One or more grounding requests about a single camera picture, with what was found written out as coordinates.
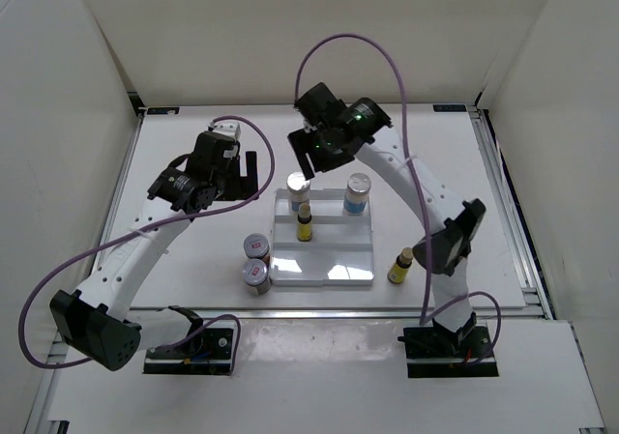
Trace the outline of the blue-label shaker bottle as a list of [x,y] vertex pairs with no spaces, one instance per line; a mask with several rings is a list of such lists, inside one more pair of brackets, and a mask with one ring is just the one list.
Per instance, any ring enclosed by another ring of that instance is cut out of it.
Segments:
[[286,187],[289,209],[297,213],[300,206],[310,200],[310,181],[305,178],[303,172],[293,172],[286,179]]
[[368,203],[371,180],[365,173],[354,173],[347,181],[343,209],[352,216],[363,213]]

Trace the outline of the yellow small bottle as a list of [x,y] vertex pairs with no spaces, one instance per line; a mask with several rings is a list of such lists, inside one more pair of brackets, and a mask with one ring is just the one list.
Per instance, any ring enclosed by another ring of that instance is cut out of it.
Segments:
[[309,242],[312,238],[312,215],[310,204],[307,202],[299,206],[296,236],[300,242]]
[[402,284],[407,276],[407,273],[414,261],[414,254],[411,247],[405,247],[390,270],[387,273],[387,279],[393,284]]

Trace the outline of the brown spice jar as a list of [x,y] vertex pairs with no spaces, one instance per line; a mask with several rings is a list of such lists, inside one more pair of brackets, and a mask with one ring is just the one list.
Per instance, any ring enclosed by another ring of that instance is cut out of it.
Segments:
[[269,270],[267,265],[260,259],[248,259],[242,270],[242,279],[255,296],[266,294],[271,287]]
[[249,259],[258,259],[265,264],[270,259],[270,244],[267,237],[261,233],[249,234],[243,242],[243,249]]

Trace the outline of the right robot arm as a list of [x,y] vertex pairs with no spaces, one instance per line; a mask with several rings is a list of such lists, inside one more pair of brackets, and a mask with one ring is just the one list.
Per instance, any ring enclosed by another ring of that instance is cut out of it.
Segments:
[[304,177],[335,170],[358,160],[373,170],[423,224],[425,235],[413,256],[430,275],[436,309],[430,320],[434,344],[454,357],[470,341],[476,315],[468,299],[466,259],[486,214],[478,198],[466,201],[446,188],[420,161],[404,151],[391,117],[375,101],[350,105],[318,83],[294,102],[304,119],[288,141]]

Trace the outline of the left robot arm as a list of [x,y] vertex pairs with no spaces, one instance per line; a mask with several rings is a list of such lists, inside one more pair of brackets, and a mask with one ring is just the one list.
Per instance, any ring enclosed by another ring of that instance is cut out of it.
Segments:
[[132,239],[115,246],[72,293],[58,291],[50,311],[59,333],[75,350],[111,371],[143,349],[171,346],[180,356],[199,352],[203,324],[197,314],[170,305],[139,316],[130,308],[140,286],[191,215],[215,200],[246,200],[257,191],[255,153],[240,174],[240,126],[225,121],[201,132],[193,151],[180,156],[148,189]]

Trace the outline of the white divided tray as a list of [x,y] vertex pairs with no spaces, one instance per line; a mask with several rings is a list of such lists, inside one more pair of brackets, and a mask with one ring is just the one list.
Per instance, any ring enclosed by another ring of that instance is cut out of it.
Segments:
[[370,287],[374,248],[372,212],[359,215],[343,208],[342,188],[310,192],[312,237],[297,238],[297,215],[290,210],[289,191],[275,193],[271,242],[271,279],[285,287]]

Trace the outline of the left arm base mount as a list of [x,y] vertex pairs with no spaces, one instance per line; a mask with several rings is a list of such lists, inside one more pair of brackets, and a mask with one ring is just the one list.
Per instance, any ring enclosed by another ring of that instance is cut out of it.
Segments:
[[142,373],[174,376],[231,376],[240,345],[241,322],[232,314],[206,321],[190,342],[146,353]]

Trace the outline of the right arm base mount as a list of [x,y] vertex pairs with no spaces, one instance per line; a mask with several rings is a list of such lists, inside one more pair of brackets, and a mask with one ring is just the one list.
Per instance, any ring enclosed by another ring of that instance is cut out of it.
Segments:
[[434,328],[404,328],[398,342],[404,346],[410,379],[495,378],[499,376],[491,338],[485,325],[476,326],[461,345],[453,348]]

